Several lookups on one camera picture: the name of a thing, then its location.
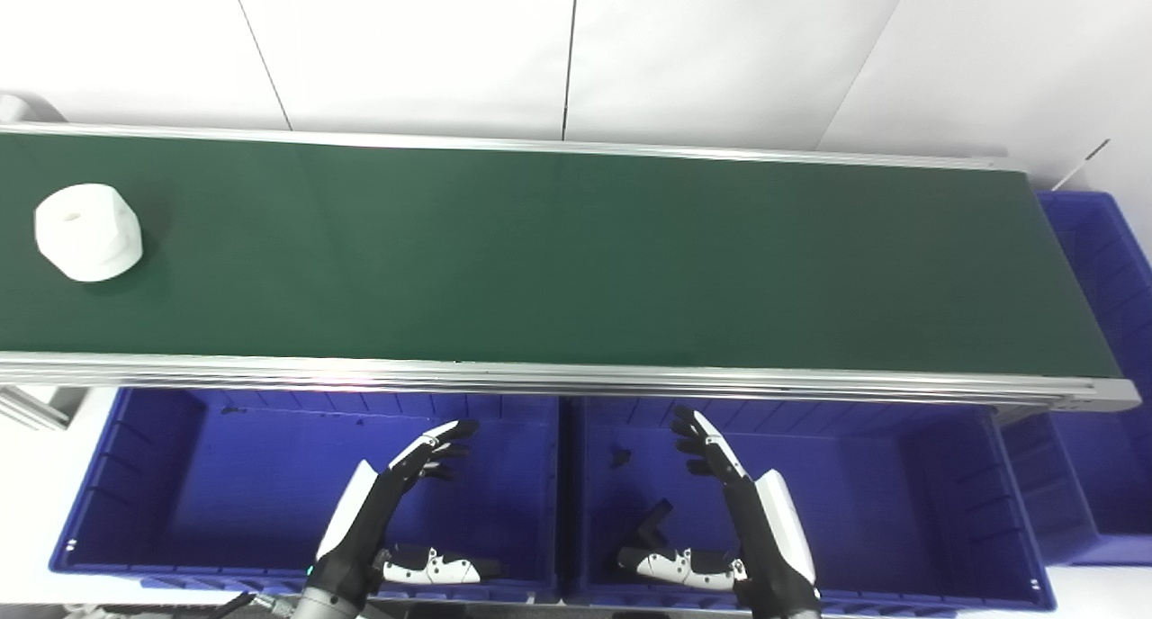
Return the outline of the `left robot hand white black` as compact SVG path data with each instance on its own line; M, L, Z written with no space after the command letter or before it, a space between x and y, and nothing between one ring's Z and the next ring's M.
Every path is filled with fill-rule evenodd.
M453 418L432 426L391 459L382 471L362 461L329 518L309 569L297 612L319 618L355 618L382 582L399 586L473 586L494 579L493 559L435 548L388 550L385 537L400 501L420 480L452 480L445 459L467 455L461 444L479 429L477 418Z

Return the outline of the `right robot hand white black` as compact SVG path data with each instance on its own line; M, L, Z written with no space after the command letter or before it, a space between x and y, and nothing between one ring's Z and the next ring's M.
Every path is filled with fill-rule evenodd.
M670 513L670 503L664 500L617 549L617 567L670 586L733 592L755 618L823 616L814 559L781 471L752 477L702 412L676 405L673 414L676 448L691 456L685 465L690 474L720 483L738 548L670 548L659 530Z

